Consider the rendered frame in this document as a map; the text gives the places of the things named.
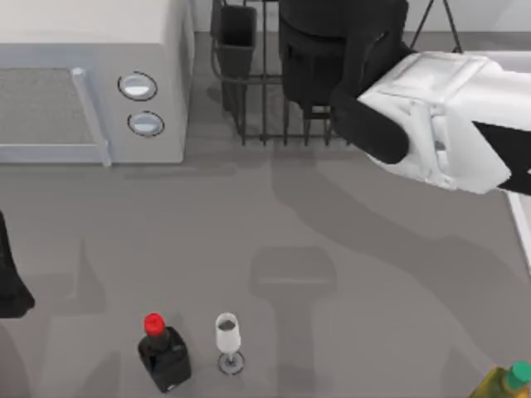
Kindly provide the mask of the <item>white wine glass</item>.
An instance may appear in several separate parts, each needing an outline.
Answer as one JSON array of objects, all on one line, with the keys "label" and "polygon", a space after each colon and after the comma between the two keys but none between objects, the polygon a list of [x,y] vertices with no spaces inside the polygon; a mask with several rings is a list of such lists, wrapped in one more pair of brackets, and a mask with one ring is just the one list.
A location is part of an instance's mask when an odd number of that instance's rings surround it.
[{"label": "white wine glass", "polygon": [[220,313],[215,322],[215,338],[220,352],[218,369],[229,376],[240,373],[245,366],[241,353],[241,332],[237,316],[234,313]]}]

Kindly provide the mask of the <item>round grey microwave knob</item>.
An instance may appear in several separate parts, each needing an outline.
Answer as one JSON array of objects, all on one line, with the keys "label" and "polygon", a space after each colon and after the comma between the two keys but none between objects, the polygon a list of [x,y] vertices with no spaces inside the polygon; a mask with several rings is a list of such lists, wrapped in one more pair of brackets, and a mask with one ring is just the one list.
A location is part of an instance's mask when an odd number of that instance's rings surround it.
[{"label": "round grey microwave knob", "polygon": [[152,138],[164,131],[165,123],[158,115],[150,111],[131,114],[127,124],[129,129],[138,136]]},{"label": "round grey microwave knob", "polygon": [[139,71],[118,78],[119,92],[133,101],[148,101],[158,93],[155,79]]}]

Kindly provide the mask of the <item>black cutlery holder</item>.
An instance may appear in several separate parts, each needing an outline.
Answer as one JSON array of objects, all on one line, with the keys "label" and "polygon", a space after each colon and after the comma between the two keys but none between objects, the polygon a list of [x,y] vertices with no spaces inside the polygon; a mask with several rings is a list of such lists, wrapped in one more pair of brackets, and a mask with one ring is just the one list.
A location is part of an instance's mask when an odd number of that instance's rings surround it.
[{"label": "black cutlery holder", "polygon": [[217,55],[221,72],[247,80],[256,48],[257,12],[253,7],[222,5],[217,28]]}]

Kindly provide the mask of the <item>black bottle with red cap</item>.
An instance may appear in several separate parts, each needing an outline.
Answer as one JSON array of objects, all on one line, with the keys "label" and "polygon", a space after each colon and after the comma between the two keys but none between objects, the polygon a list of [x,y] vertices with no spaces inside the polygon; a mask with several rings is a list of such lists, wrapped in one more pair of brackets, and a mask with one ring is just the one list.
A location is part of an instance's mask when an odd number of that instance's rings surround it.
[{"label": "black bottle with red cap", "polygon": [[139,359],[157,389],[169,393],[192,376],[187,344],[159,313],[146,315],[143,326],[144,336],[137,346]]}]

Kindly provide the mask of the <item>pale microwave oven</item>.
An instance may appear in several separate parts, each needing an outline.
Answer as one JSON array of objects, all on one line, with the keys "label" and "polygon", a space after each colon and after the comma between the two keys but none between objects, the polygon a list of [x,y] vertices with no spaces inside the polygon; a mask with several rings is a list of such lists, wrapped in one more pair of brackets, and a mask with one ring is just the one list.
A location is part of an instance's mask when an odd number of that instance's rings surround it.
[{"label": "pale microwave oven", "polygon": [[[0,0],[0,70],[86,69],[112,165],[183,160],[194,56],[190,0]],[[152,99],[119,92],[118,78],[135,71],[157,82]],[[161,134],[129,129],[143,111],[163,119]]]}]

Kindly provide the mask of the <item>grey microwave door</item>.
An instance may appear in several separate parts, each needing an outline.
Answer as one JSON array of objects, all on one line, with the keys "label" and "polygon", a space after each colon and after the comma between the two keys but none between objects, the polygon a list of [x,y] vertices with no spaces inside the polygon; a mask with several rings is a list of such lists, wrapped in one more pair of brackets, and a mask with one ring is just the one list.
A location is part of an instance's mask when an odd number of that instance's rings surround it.
[{"label": "grey microwave door", "polygon": [[102,164],[72,69],[0,70],[0,164]]}]

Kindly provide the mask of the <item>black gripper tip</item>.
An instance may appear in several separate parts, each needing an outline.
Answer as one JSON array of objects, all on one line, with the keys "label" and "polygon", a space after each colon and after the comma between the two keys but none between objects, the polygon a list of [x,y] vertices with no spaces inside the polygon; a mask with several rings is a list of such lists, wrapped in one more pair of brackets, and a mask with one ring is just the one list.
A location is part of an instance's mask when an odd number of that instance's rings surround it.
[{"label": "black gripper tip", "polygon": [[0,211],[0,319],[23,318],[36,301],[15,265],[7,226]]}]

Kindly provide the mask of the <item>yellow bottle with green cap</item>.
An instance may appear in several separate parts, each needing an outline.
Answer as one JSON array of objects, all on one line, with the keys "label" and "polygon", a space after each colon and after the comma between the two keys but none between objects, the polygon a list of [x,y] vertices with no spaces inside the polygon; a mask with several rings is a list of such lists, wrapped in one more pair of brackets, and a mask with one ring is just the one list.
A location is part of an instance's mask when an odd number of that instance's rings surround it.
[{"label": "yellow bottle with green cap", "polygon": [[531,362],[492,369],[468,398],[531,398]]}]

